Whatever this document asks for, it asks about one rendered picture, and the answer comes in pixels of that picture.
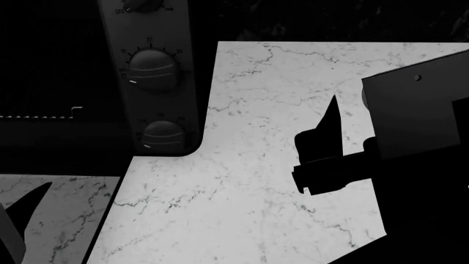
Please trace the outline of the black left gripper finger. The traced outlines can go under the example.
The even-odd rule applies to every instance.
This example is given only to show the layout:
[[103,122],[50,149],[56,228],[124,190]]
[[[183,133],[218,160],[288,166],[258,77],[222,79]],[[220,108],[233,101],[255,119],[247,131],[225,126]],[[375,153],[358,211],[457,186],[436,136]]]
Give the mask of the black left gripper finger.
[[34,211],[51,187],[52,182],[42,184],[30,191],[6,209],[19,235],[24,235]]
[[5,245],[7,253],[11,256],[12,264],[22,264],[26,253],[26,244],[1,203],[0,240]]

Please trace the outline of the black toaster oven door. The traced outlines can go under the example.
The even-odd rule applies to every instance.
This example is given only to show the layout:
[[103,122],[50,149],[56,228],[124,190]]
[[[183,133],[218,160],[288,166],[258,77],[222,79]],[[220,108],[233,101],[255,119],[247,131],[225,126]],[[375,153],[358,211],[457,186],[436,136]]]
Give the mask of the black toaster oven door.
[[124,122],[0,122],[0,174],[121,177],[133,155]]

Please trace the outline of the black knob with OFF mark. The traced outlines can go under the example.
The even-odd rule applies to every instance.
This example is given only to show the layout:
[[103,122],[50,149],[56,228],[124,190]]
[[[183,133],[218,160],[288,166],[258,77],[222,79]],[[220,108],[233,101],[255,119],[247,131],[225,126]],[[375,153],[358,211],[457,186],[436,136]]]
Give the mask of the black knob with OFF mark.
[[122,8],[126,12],[147,14],[161,8],[164,0],[122,0]]

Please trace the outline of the large black timer knob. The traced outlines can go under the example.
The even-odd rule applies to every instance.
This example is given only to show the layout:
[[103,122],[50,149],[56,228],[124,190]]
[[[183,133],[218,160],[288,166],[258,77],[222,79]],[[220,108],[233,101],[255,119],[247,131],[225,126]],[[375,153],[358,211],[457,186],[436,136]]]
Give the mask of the large black timer knob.
[[132,55],[126,73],[128,83],[150,94],[173,92],[180,84],[181,69],[168,52],[144,48]]

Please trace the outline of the small black oven knob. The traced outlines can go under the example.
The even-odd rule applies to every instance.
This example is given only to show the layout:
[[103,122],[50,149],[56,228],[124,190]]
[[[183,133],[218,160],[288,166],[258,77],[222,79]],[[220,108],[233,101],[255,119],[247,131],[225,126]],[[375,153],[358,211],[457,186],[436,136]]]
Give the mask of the small black oven knob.
[[185,147],[185,130],[175,122],[151,122],[142,134],[141,143],[158,152],[177,152]]

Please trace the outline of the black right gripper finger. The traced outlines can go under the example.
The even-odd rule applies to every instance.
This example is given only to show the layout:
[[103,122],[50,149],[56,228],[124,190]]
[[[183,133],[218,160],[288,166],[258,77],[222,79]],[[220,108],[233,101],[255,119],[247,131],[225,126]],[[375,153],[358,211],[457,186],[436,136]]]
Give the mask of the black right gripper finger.
[[316,128],[298,133],[294,142],[300,165],[343,156],[341,115],[336,96],[331,98]]

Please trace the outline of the black toaster oven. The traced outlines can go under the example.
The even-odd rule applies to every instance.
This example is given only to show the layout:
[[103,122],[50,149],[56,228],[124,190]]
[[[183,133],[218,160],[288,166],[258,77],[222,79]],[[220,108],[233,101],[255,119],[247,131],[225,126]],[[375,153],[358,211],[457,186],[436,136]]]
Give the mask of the black toaster oven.
[[[72,120],[0,122],[124,122],[133,158],[192,153],[200,130],[189,15],[188,0],[164,0],[147,14],[126,12],[122,0],[0,0],[0,113],[83,107]],[[128,83],[128,62],[144,48],[176,59],[181,76],[173,92],[150,94]],[[182,151],[141,143],[158,120],[185,130]]]

